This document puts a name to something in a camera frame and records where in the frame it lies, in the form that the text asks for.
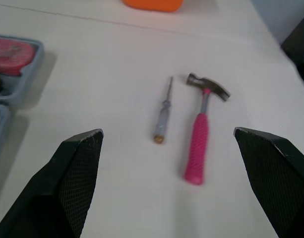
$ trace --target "hammer head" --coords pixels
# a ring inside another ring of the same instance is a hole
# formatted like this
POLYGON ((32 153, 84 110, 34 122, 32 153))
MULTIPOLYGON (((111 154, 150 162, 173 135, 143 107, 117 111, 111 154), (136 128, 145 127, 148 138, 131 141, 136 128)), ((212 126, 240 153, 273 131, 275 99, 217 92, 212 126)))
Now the hammer head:
POLYGON ((201 90, 208 88, 212 93, 217 94, 223 101, 227 101, 227 99, 230 97, 230 93, 228 93, 228 91, 218 83, 208 78, 198 78, 193 73, 188 76, 186 84, 196 86, 201 90))

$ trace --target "screwdriver handle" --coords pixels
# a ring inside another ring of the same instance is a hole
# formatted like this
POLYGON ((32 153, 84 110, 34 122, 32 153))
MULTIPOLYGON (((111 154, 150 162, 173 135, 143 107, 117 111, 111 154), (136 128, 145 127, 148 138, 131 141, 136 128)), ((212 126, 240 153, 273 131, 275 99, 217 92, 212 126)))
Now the screwdriver handle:
POLYGON ((158 121, 156 125, 156 130, 154 133, 154 141, 157 144, 162 144, 165 138, 167 121, 170 116, 170 108, 171 102, 169 100, 165 100, 163 102, 163 108, 160 111, 158 116, 158 121))

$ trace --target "gray tool case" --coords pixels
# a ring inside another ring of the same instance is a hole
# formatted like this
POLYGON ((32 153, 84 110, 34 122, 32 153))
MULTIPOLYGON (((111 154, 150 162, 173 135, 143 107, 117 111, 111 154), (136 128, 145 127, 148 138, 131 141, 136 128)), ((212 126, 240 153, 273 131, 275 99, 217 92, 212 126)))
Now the gray tool case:
POLYGON ((44 46, 41 42, 0 35, 0 39, 16 40, 30 44, 34 50, 34 57, 30 64, 21 69, 20 76, 9 76, 1 74, 3 89, 0 91, 0 151, 7 138, 8 128, 11 122, 9 106, 18 106, 23 103, 29 87, 34 80, 36 72, 44 57, 44 46))

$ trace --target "wall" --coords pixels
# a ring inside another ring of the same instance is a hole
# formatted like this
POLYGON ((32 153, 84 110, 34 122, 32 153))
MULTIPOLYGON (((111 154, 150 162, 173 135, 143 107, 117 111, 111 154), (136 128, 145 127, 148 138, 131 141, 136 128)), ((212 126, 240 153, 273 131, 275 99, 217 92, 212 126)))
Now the wall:
POLYGON ((280 44, 304 18, 304 0, 252 0, 252 2, 280 44))

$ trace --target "screwdriver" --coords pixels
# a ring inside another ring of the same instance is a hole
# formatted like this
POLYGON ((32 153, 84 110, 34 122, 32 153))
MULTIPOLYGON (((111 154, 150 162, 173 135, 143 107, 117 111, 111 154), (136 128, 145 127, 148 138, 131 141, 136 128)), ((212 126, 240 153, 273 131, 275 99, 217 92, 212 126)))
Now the screwdriver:
POLYGON ((171 96, 172 84, 173 84, 173 77, 171 77, 171 81, 167 90, 167 97, 166 100, 163 101, 162 103, 163 107, 158 116, 156 130, 154 134, 154 142, 157 144, 162 144, 164 142, 167 121, 170 116, 170 106, 171 106, 170 96, 171 96))

